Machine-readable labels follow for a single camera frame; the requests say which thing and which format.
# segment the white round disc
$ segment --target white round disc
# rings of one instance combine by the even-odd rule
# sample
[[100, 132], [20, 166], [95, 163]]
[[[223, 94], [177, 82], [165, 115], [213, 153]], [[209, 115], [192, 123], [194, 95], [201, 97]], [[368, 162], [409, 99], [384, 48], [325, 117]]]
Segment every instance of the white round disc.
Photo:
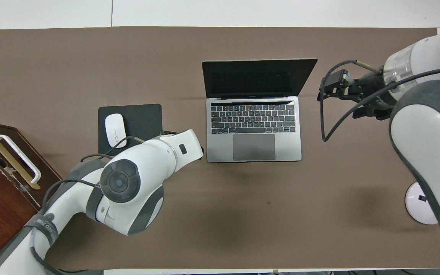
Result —
[[429, 202], [420, 200], [419, 197], [424, 196], [419, 183], [413, 183], [407, 190], [405, 195], [405, 207], [407, 211], [419, 223], [424, 223], [425, 225], [435, 225], [437, 224], [437, 219], [431, 210]]

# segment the computer mouse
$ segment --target computer mouse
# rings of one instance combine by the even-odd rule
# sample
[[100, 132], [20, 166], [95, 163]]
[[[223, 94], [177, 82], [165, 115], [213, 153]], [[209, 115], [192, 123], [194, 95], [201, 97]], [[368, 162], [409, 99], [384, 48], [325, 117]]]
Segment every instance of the computer mouse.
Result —
[[[125, 133], [125, 124], [123, 116], [119, 113], [112, 113], [105, 118], [105, 131], [108, 143], [111, 147], [115, 146], [120, 140], [127, 135]], [[122, 148], [127, 145], [127, 141], [122, 141], [116, 148]]]

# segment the brown tabletop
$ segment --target brown tabletop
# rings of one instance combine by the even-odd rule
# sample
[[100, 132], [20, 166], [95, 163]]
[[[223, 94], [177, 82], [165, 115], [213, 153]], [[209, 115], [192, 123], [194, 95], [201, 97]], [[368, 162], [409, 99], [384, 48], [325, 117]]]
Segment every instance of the brown tabletop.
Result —
[[[404, 205], [414, 179], [388, 121], [347, 120], [320, 138], [320, 79], [336, 63], [379, 66], [435, 29], [112, 27], [0, 30], [0, 123], [65, 176], [98, 150], [100, 106], [162, 105], [169, 131], [203, 147], [203, 60], [319, 59], [299, 95], [300, 162], [206, 158], [164, 182], [150, 228], [125, 237], [77, 215], [49, 250], [59, 268], [440, 267], [440, 231]], [[365, 71], [348, 66], [353, 77]], [[352, 106], [328, 100], [327, 127]]]

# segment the laptop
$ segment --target laptop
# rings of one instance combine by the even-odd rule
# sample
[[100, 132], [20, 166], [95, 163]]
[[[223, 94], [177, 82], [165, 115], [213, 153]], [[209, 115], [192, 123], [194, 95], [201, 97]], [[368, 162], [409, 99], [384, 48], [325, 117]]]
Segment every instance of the laptop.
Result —
[[297, 96], [316, 62], [203, 61], [208, 162], [301, 160]]

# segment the laptop screen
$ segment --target laptop screen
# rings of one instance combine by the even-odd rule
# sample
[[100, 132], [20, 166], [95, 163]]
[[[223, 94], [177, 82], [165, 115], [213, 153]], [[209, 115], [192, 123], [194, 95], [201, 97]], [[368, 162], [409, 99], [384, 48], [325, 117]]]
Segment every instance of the laptop screen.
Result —
[[206, 96], [252, 99], [297, 96], [317, 59], [204, 61]]

